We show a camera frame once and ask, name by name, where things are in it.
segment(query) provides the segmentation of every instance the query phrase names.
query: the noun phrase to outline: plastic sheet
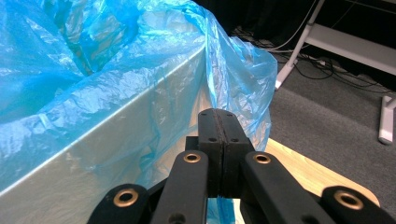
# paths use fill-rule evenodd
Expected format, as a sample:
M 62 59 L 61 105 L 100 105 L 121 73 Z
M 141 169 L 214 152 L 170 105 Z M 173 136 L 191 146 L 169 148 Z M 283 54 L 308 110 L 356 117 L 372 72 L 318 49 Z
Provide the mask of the plastic sheet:
M 109 189 L 153 186 L 208 107 L 264 150 L 276 60 L 193 2 L 0 4 L 1 223 L 84 223 Z

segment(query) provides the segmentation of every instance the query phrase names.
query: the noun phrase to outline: white table leg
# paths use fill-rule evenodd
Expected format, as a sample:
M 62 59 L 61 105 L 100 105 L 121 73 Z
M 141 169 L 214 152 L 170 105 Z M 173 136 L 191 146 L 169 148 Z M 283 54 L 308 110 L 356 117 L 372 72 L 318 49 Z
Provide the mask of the white table leg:
M 283 81 L 288 77 L 289 73 L 294 67 L 294 61 L 296 60 L 298 54 L 300 53 L 301 47 L 303 46 L 306 37 L 309 35 L 309 32 L 311 31 L 312 25 L 315 22 L 315 19 L 317 18 L 317 15 L 320 12 L 321 7 L 323 6 L 325 0 L 319 0 L 317 6 L 315 7 L 314 12 L 312 13 L 311 18 L 309 19 L 308 23 L 306 24 L 303 33 L 300 36 L 299 41 L 297 42 L 296 47 L 293 50 L 293 53 L 291 54 L 288 62 L 283 66 L 282 70 L 277 74 L 276 77 L 276 85 L 275 88 L 276 90 L 279 89 L 279 87 L 282 85 Z
M 393 141 L 393 111 L 396 107 L 396 98 L 384 96 L 381 106 L 381 120 L 379 124 L 378 140 L 386 145 Z

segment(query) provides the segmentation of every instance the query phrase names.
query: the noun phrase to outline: white shelf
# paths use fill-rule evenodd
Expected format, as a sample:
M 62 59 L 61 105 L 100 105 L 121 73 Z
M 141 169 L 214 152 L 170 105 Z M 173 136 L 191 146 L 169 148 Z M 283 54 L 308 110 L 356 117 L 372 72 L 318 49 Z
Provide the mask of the white shelf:
M 396 76 L 396 49 L 314 24 L 306 43 Z

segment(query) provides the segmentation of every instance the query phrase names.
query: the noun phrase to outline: gray carpet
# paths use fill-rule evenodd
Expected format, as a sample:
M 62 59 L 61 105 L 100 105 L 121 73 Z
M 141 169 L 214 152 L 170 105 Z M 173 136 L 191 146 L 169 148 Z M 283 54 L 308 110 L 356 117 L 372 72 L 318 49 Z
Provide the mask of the gray carpet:
M 298 67 L 323 77 L 310 63 Z M 382 95 L 293 69 L 274 95 L 270 137 L 366 187 L 396 219 L 396 137 L 377 140 Z

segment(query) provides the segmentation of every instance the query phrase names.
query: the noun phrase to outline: black bracket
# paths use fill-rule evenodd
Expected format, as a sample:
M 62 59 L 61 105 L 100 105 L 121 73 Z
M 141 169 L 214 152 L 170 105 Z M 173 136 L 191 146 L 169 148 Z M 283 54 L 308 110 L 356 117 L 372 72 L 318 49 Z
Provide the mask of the black bracket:
M 207 109 L 198 136 L 187 137 L 168 178 L 149 190 L 112 189 L 88 223 L 206 223 L 207 198 L 241 199 L 247 224 L 396 223 L 356 190 L 331 187 L 322 196 L 304 190 L 278 159 L 255 151 L 235 114 Z

